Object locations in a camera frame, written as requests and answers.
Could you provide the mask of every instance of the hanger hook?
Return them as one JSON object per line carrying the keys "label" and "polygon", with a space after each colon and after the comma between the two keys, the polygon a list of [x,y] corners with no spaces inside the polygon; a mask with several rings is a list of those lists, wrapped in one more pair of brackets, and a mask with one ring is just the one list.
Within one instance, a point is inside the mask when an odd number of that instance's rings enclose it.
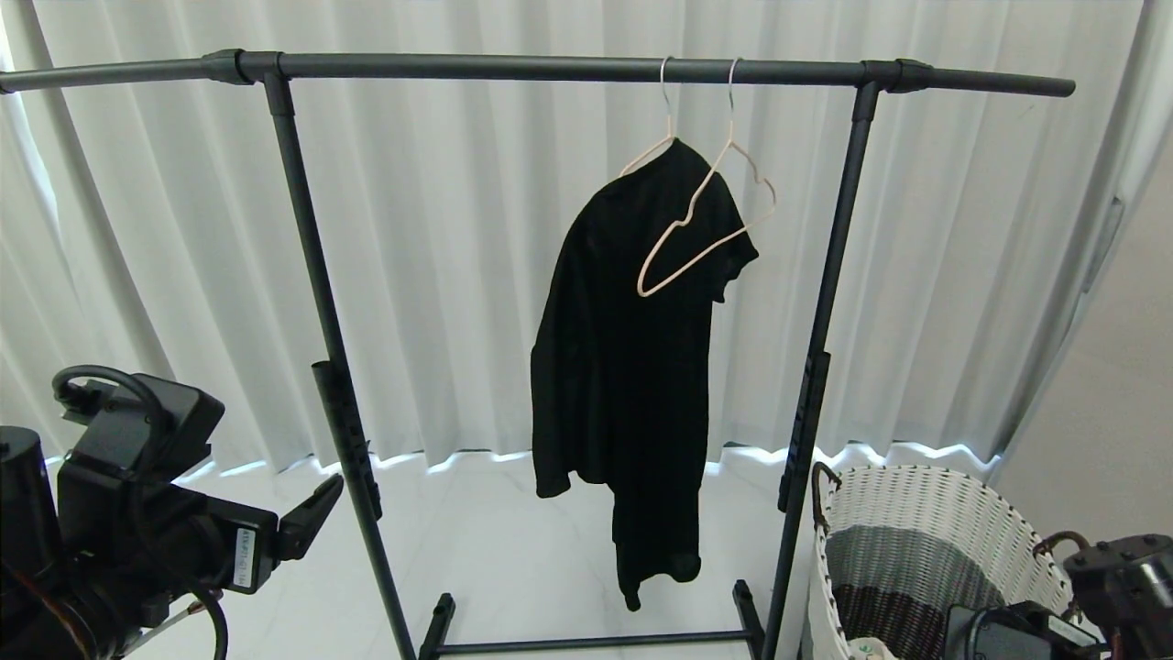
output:
{"label": "hanger hook", "polygon": [[667,108],[667,114],[670,116],[672,114],[672,101],[669,100],[669,97],[667,97],[667,86],[664,84],[664,67],[667,64],[667,61],[671,60],[671,59],[672,59],[672,55],[669,55],[669,56],[664,57],[664,61],[660,62],[660,94],[664,95],[664,107]]}
{"label": "hanger hook", "polygon": [[734,57],[733,63],[730,64],[730,114],[733,114],[733,72],[737,69],[737,63],[741,60],[743,57]]}

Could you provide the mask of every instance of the beige clothes hanger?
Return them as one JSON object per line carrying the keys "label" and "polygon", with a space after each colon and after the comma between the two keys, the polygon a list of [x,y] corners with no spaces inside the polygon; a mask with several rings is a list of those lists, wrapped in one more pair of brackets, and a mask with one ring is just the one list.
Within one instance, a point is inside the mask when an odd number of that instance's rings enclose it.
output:
{"label": "beige clothes hanger", "polygon": [[[721,149],[721,152],[718,154],[717,159],[713,161],[713,166],[708,169],[708,173],[705,175],[704,181],[700,182],[700,186],[697,188],[697,191],[692,193],[692,198],[689,200],[689,212],[684,216],[684,219],[672,220],[672,223],[667,225],[667,229],[664,230],[664,233],[660,234],[659,240],[656,240],[656,244],[652,246],[652,251],[647,253],[647,258],[644,259],[644,265],[643,267],[639,268],[639,278],[636,279],[636,292],[639,293],[639,297],[642,298],[646,298],[652,293],[655,293],[656,291],[659,291],[664,286],[667,286],[669,284],[672,283],[673,279],[683,274],[685,270],[689,270],[690,267],[696,265],[696,263],[701,258],[704,258],[705,254],[716,250],[720,245],[732,240],[733,238],[737,238],[741,233],[745,233],[751,226],[774,215],[774,209],[778,207],[778,191],[774,190],[774,184],[771,183],[768,178],[759,175],[758,163],[753,162],[753,158],[750,156],[750,152],[746,151],[745,148],[743,148],[740,144],[737,143],[737,141],[733,140],[733,70],[737,68],[737,63],[740,60],[741,57],[737,57],[735,60],[733,60],[733,64],[730,66],[730,137],[725,142],[725,148]],[[652,259],[656,258],[656,253],[659,252],[660,246],[664,245],[664,241],[667,240],[667,237],[672,234],[672,231],[674,231],[678,226],[685,226],[690,222],[692,222],[692,213],[696,210],[697,199],[700,198],[700,193],[705,190],[705,186],[708,185],[708,181],[712,179],[713,173],[717,172],[717,166],[721,164],[721,159],[725,158],[725,154],[728,152],[730,148],[733,148],[737,152],[745,156],[745,159],[750,163],[750,170],[753,172],[753,182],[758,185],[765,183],[766,188],[769,189],[769,198],[771,198],[769,210],[767,210],[761,216],[758,216],[757,218],[753,219],[753,222],[750,222],[741,229],[738,229],[737,231],[730,233],[728,236],[725,236],[724,238],[720,238],[712,245],[708,245],[707,247],[701,250],[700,253],[692,257],[689,260],[689,263],[682,265],[679,268],[677,268],[676,272],[665,277],[664,280],[660,281],[659,284],[656,284],[651,288],[645,288],[644,278],[647,275],[647,267],[651,265]]]}
{"label": "beige clothes hanger", "polygon": [[659,142],[657,142],[657,143],[652,144],[651,147],[649,147],[646,151],[644,151],[643,154],[639,154],[638,156],[636,156],[636,159],[633,159],[630,163],[628,163],[628,166],[623,168],[623,170],[619,171],[619,176],[626,176],[628,172],[630,172],[632,169],[635,169],[636,165],[638,165],[640,162],[644,161],[644,158],[646,158],[647,156],[652,155],[652,152],[656,151],[656,149],[659,149],[664,144],[669,144],[673,140],[676,140],[676,129],[674,129],[674,125],[673,125],[673,122],[672,122],[672,101],[669,100],[669,97],[667,97],[667,87],[664,86],[664,64],[666,64],[667,61],[671,60],[671,59],[672,59],[672,55],[669,55],[669,56],[664,57],[663,62],[660,62],[660,93],[664,94],[664,107],[667,108],[667,137],[664,137]]}

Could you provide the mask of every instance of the laundry basket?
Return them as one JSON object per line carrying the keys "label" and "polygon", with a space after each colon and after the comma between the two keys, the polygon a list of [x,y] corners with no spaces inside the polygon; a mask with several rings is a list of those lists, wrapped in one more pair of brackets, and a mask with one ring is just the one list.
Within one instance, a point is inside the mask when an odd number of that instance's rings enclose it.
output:
{"label": "laundry basket", "polygon": [[900,465],[835,476],[820,463],[812,494],[807,658],[847,660],[848,640],[877,638],[901,660],[937,660],[954,605],[1033,600],[1064,612],[1071,603],[1051,554],[1035,554],[1035,530],[968,475]]}

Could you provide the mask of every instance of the clothing rack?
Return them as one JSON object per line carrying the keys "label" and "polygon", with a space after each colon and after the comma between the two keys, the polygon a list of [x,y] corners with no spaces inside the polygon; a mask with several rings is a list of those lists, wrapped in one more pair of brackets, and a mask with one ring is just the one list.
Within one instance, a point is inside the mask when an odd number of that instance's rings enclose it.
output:
{"label": "clothing rack", "polygon": [[827,327],[839,284],[839,272],[847,245],[855,193],[863,166],[868,132],[881,91],[903,94],[922,89],[964,89],[1035,96],[1070,96],[1071,80],[1029,75],[938,69],[915,60],[863,62],[739,61],[732,75],[741,84],[805,84],[855,88],[852,129],[847,140],[842,179],[830,227],[830,241],[819,286],[811,345],[802,373],[794,429],[786,469],[779,484],[778,509],[786,513],[782,525],[774,588],[766,627],[761,627],[753,597],[745,581],[733,587],[733,600],[741,628],[651,635],[619,635],[586,639],[551,639],[488,644],[448,644],[446,634],[456,611],[452,594],[445,593],[432,612],[432,624],[416,653],[404,608],[395,591],[391,566],[379,536],[382,515],[379,490],[371,471],[367,442],[354,399],[346,348],[338,322],[338,311],[330,286],[326,259],[314,217],[305,163],[293,118],[290,81],[298,77],[388,77],[447,80],[544,80],[583,82],[696,82],[728,83],[730,60],[646,57],[563,57],[515,55],[432,55],[432,54],[287,54],[226,49],[202,57],[145,62],[63,67],[42,70],[0,73],[0,94],[14,91],[172,80],[213,80],[230,84],[262,83],[273,117],[293,216],[297,222],[310,271],[318,319],[326,341],[327,360],[312,366],[334,448],[341,462],[359,529],[374,571],[379,594],[387,611],[402,660],[434,660],[446,655],[599,648],[612,646],[663,645],[744,640],[753,660],[773,660],[794,549],[798,543],[802,502],[811,472],[819,413],[827,385],[830,355],[826,352]]}

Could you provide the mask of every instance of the black shirt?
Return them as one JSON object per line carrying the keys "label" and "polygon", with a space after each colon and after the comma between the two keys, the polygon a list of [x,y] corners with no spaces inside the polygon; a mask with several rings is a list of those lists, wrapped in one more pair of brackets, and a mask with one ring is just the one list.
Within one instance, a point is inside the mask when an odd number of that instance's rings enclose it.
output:
{"label": "black shirt", "polygon": [[[651,297],[636,293],[652,245],[684,217],[708,169],[676,140],[595,193],[562,245],[531,354],[537,495],[565,492],[570,471],[610,487],[619,588],[632,611],[644,579],[687,581],[700,571],[712,302],[758,256],[741,233]],[[713,175],[644,287],[741,226],[728,186]]]}

